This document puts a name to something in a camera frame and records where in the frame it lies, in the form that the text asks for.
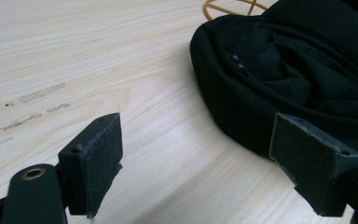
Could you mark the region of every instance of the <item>black fabric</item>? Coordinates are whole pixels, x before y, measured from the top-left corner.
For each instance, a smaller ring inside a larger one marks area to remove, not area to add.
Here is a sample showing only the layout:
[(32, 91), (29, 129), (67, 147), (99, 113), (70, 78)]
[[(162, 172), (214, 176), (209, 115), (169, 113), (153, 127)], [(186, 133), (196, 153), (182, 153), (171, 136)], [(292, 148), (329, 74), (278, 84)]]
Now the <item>black fabric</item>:
[(358, 12), (347, 4), (280, 0), (261, 16), (221, 17), (190, 52), (214, 120), (243, 146), (268, 157), (283, 112), (358, 150)]

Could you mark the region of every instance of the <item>wood grain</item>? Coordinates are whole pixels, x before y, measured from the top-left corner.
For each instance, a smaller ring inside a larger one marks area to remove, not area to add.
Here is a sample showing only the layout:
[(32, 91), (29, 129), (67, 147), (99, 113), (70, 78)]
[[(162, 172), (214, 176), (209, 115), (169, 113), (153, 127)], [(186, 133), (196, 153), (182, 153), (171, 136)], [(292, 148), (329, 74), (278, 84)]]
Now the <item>wood grain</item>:
[(124, 168), (97, 217), (70, 223), (349, 223), (350, 208), (316, 216), (277, 165), (215, 126), (188, 50), (202, 4), (0, 0), (0, 198), (119, 111)]

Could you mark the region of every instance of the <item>yellow cord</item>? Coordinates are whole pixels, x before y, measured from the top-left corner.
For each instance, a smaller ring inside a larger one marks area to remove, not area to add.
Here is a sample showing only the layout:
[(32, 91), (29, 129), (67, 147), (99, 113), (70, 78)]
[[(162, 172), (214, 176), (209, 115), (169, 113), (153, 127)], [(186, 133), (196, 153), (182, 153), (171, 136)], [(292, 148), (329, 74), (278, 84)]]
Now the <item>yellow cord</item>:
[[(238, 12), (229, 10), (227, 8), (224, 8), (224, 7), (217, 6), (217, 5), (212, 3), (213, 1), (215, 1), (215, 0), (207, 0), (205, 2), (204, 6), (203, 6), (203, 11), (204, 11), (205, 17), (209, 21), (212, 21), (213, 18), (211, 16), (211, 14), (209, 14), (208, 7), (213, 8), (213, 9), (218, 10), (218, 11), (221, 11), (221, 12), (226, 12), (227, 14), (241, 15)], [(251, 4), (251, 7), (249, 8), (247, 16), (250, 16), (252, 14), (252, 11), (253, 11), (255, 6), (260, 7), (262, 9), (264, 9), (264, 10), (267, 10), (267, 7), (263, 6), (262, 4), (257, 3), (257, 0), (237, 0), (237, 1), (241, 1), (241, 2), (244, 2), (244, 3), (247, 3), (247, 4)]]

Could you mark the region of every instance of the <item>brass grommet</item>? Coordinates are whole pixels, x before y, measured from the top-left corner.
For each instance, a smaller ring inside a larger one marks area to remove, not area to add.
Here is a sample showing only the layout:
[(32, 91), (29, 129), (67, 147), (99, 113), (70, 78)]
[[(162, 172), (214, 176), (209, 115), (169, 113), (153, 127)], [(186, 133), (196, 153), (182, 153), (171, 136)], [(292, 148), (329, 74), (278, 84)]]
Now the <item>brass grommet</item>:
[(46, 172), (46, 169), (44, 169), (44, 168), (34, 168), (29, 171), (26, 171), (22, 175), (22, 179), (24, 179), (24, 180), (37, 179), (38, 177), (42, 176), (45, 172)]

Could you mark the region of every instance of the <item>wooden table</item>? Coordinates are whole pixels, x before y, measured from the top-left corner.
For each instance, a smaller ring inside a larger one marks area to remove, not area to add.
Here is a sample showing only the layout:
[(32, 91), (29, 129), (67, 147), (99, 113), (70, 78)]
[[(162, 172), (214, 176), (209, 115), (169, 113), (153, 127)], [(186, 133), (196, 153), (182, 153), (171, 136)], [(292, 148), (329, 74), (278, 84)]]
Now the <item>wooden table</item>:
[(213, 123), (189, 54), (203, 2), (0, 0), (0, 198), (119, 111), (124, 168), (97, 217), (70, 223), (349, 223)]

